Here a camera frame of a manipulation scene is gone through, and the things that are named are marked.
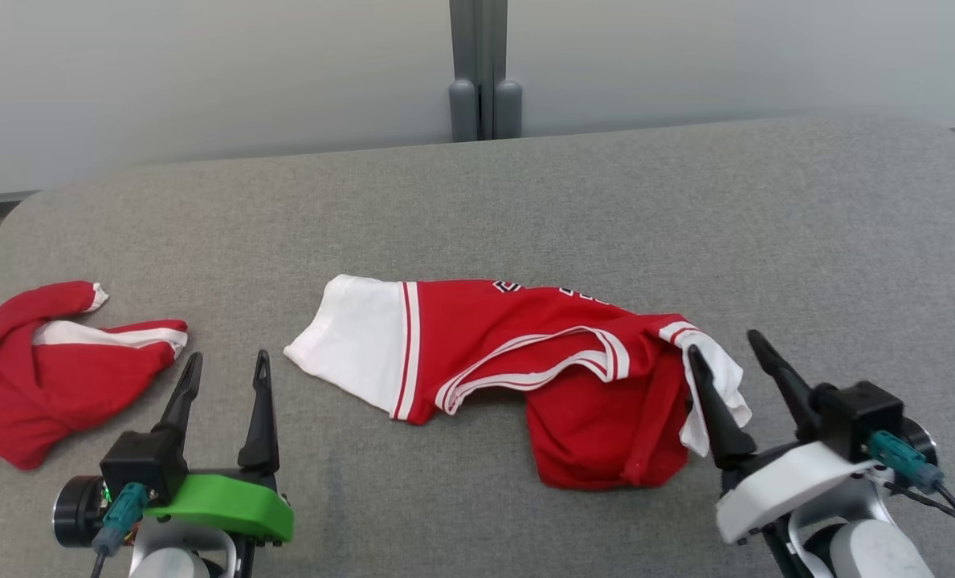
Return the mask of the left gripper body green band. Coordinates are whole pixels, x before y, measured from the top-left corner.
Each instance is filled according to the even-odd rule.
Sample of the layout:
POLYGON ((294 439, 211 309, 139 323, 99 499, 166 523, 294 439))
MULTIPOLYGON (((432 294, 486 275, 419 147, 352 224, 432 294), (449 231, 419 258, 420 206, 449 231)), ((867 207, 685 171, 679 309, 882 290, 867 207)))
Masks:
POLYGON ((144 484, 110 490, 102 476, 73 477, 52 506, 52 534, 63 547, 92 547, 102 527, 128 535, 142 520, 162 517, 256 543, 287 543, 294 533, 294 513, 278 491, 217 473, 192 473, 168 504, 144 484))

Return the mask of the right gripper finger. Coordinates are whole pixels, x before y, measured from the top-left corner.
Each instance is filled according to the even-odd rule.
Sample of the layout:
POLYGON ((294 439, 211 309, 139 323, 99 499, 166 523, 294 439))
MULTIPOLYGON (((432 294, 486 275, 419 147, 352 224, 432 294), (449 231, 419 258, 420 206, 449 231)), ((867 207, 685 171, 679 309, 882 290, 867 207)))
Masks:
POLYGON ((739 428, 716 391, 711 367, 697 345, 689 348, 688 360, 713 464, 724 474, 748 473, 757 458, 755 439, 739 428))
POLYGON ((798 442, 815 442, 818 439, 818 429, 821 427, 821 417, 810 405, 814 390, 806 383, 803 377, 770 343, 762 332, 750 329, 746 338, 757 363, 770 376, 771 380, 781 392, 783 401, 795 421, 795 437, 798 442))

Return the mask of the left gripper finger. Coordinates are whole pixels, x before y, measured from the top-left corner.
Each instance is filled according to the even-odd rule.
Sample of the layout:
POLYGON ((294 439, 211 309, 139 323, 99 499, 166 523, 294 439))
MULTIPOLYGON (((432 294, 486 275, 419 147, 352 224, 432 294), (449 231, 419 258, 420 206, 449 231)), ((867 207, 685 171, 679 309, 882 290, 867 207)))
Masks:
POLYGON ((258 352, 252 388, 255 400, 246 441, 239 451, 238 466, 242 472, 275 474, 281 466, 281 454, 276 432, 271 361, 265 350, 258 352))
POLYGON ((171 432, 179 438, 186 435, 192 402, 198 397, 199 381, 202 376, 204 356, 201 352, 192 352, 188 358, 164 413, 153 427, 153 432, 171 432))

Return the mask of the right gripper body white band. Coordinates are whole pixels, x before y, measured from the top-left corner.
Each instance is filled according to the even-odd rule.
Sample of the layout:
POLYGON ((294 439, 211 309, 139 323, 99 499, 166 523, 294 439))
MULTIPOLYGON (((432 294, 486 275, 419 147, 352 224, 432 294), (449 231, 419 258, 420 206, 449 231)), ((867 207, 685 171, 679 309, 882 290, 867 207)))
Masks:
POLYGON ((853 474, 873 470, 877 461, 851 463, 826 446, 811 442, 787 450, 781 457, 727 490, 716 505, 716 527, 724 543, 732 544, 753 529, 836 490, 853 474))

